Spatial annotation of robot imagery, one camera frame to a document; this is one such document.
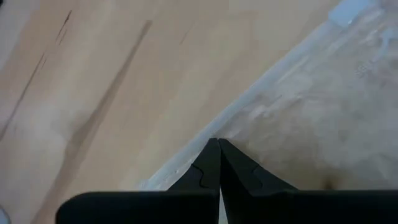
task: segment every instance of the black object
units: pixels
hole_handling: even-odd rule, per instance
[[[97,192],[73,197],[58,224],[217,223],[220,186],[228,223],[398,222],[398,191],[301,191],[225,139],[210,139],[164,192]]]

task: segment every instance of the wood grain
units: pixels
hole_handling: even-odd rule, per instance
[[[0,204],[53,223],[75,194],[134,189],[337,2],[42,0],[0,74]]]

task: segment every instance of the wooden floor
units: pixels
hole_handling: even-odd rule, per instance
[[[0,72],[0,205],[135,189],[338,1],[41,0]]]

